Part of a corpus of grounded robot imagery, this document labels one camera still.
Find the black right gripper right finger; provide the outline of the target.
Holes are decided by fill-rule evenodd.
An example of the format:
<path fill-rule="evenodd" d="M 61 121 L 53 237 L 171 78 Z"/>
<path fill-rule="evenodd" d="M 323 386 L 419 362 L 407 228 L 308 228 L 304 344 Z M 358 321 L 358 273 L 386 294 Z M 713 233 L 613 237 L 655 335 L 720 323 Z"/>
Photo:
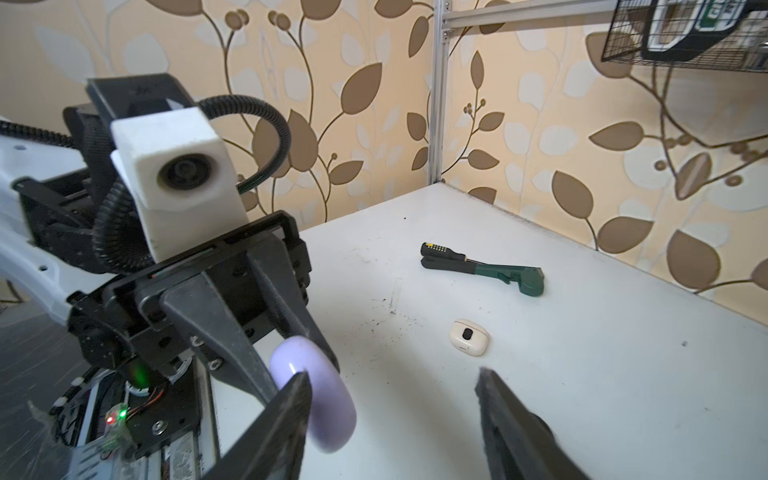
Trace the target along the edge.
<path fill-rule="evenodd" d="M 484 452 L 493 479 L 587 477 L 494 370 L 480 369 L 475 393 Z"/>

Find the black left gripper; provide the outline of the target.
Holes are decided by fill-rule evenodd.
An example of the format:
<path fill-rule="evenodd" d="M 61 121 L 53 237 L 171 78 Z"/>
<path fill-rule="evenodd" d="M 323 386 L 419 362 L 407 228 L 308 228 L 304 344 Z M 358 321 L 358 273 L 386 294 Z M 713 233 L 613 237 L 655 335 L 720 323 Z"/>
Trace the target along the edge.
<path fill-rule="evenodd" d="M 253 348 L 271 331 L 312 341 L 340 365 L 307 309 L 311 264 L 278 211 L 161 264 L 76 292 L 67 329 L 84 359 L 133 384 L 160 384 L 189 349 L 218 381 L 268 404 L 278 389 Z"/>

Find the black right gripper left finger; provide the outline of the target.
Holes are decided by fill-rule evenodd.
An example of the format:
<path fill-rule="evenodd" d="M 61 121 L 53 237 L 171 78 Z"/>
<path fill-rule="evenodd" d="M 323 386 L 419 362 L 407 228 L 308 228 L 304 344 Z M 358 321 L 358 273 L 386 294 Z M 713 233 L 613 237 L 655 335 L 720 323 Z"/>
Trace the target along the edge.
<path fill-rule="evenodd" d="M 295 374 L 205 475 L 206 479 L 297 479 L 300 476 L 312 387 Z"/>

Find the purple earbud charging case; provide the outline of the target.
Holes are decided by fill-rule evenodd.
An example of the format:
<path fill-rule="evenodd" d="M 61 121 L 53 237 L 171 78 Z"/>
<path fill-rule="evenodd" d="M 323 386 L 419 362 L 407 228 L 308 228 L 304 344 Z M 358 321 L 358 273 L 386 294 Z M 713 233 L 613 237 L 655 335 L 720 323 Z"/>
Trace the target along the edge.
<path fill-rule="evenodd" d="M 317 448 L 334 453 L 351 439 L 357 425 L 352 396 L 331 360 L 302 336 L 284 340 L 272 353 L 269 371 L 282 389 L 299 372 L 309 376 L 312 400 L 308 433 Z"/>

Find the cream earbud charging case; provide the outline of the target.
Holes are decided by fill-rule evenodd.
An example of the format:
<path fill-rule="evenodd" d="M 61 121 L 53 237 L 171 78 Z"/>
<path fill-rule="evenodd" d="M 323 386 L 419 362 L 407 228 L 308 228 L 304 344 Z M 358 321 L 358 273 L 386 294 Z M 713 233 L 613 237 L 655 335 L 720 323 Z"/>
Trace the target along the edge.
<path fill-rule="evenodd" d="M 483 327 L 467 319 L 454 321 L 449 331 L 451 345 L 473 357 L 481 357 L 485 354 L 490 339 L 489 333 Z"/>

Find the black round charging case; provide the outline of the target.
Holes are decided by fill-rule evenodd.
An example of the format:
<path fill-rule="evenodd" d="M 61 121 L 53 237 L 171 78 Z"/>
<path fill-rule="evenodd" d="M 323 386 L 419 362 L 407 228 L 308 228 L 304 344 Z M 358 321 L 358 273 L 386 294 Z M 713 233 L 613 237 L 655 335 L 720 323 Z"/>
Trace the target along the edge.
<path fill-rule="evenodd" d="M 555 435 L 554 435 L 552 429 L 549 427 L 549 425 L 540 416 L 538 416 L 537 414 L 532 413 L 531 415 L 538 422 L 538 424 L 548 433 L 548 435 L 554 439 Z"/>

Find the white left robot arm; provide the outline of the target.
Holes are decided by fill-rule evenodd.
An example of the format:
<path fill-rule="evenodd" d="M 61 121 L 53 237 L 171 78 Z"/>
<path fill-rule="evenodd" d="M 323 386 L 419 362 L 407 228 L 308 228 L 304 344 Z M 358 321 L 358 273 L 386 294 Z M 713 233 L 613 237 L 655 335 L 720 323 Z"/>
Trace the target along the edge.
<path fill-rule="evenodd" d="M 1 268 L 61 309 L 94 367 L 170 383 L 191 352 L 270 402 L 300 372 L 342 390 L 307 310 L 308 251 L 292 216 L 250 220 L 245 194 L 287 162 L 289 121 L 246 95 L 193 99 L 168 74 L 93 78 L 60 134 L 3 122 L 3 137 L 71 160 L 25 164 L 4 192 Z"/>

